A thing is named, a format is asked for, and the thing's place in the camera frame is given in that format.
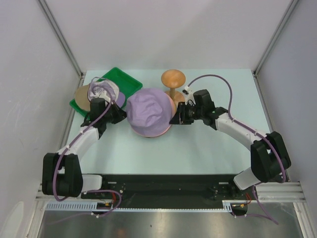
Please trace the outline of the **pink hat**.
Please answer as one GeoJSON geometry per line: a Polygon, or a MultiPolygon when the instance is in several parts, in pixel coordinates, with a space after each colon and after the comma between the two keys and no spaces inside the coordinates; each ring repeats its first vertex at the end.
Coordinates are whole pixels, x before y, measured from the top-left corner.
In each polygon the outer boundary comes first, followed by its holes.
{"type": "MultiPolygon", "coordinates": [[[[171,104],[171,118],[175,115],[176,113],[176,105],[175,103],[173,102],[173,100],[171,98],[169,98],[169,101],[170,101],[170,104],[171,104]]],[[[142,137],[145,137],[145,138],[155,138],[155,137],[159,137],[159,136],[162,136],[164,135],[166,132],[168,132],[168,130],[170,129],[171,127],[171,124],[169,124],[169,126],[166,128],[165,131],[163,131],[162,133],[158,134],[158,135],[154,135],[154,136],[148,136],[148,135],[144,135],[142,133],[139,133],[138,131],[136,131],[135,129],[132,128],[132,130],[139,136],[142,136],[142,137]]]]}

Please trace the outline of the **lavender baseball cap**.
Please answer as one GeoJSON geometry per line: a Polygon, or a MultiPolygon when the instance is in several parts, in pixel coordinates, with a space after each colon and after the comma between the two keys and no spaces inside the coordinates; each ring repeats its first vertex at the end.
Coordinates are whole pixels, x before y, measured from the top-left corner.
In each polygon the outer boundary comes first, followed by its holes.
{"type": "Polygon", "coordinates": [[[103,98],[107,103],[114,101],[119,107],[123,107],[126,99],[117,84],[103,77],[94,77],[91,80],[87,98],[89,101],[95,98],[103,98]]]}

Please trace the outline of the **lavender purple hat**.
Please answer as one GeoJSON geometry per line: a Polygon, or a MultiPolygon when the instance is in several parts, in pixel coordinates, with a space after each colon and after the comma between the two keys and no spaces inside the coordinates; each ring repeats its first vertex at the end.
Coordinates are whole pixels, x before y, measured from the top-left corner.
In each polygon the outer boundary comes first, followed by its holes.
{"type": "Polygon", "coordinates": [[[170,128],[175,115],[172,99],[157,88],[142,88],[127,99],[127,121],[140,136],[157,137],[170,128]]]}

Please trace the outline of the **tan brimmed hat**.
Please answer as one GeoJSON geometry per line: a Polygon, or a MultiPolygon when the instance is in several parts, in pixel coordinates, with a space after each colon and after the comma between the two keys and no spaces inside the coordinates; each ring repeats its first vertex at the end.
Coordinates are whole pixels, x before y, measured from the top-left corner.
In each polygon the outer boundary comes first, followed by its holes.
{"type": "Polygon", "coordinates": [[[77,106],[86,112],[90,111],[90,101],[88,99],[89,87],[89,84],[79,87],[75,92],[74,98],[77,106]]]}

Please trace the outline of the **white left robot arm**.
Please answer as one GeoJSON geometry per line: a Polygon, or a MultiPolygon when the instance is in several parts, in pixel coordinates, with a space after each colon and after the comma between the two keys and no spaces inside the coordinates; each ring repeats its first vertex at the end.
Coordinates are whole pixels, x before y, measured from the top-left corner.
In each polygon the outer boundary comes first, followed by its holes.
{"type": "Polygon", "coordinates": [[[126,112],[114,100],[107,102],[95,98],[90,102],[78,135],[55,153],[47,153],[43,158],[42,192],[53,195],[57,201],[68,197],[78,197],[83,192],[92,191],[98,198],[109,194],[109,185],[102,176],[82,174],[80,160],[106,130],[107,124],[117,124],[126,118],[126,112]]]}

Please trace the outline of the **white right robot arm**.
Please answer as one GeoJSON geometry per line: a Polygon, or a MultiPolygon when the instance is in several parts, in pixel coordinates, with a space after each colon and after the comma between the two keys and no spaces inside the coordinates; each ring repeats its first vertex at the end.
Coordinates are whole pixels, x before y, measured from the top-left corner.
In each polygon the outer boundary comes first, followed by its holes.
{"type": "Polygon", "coordinates": [[[227,109],[214,105],[206,89],[191,94],[187,102],[180,102],[170,124],[190,125],[196,120],[229,135],[251,153],[251,166],[237,174],[228,187],[232,198],[240,199],[247,188],[267,183],[278,175],[286,179],[285,171],[291,161],[280,133],[265,134],[231,118],[227,109]]]}

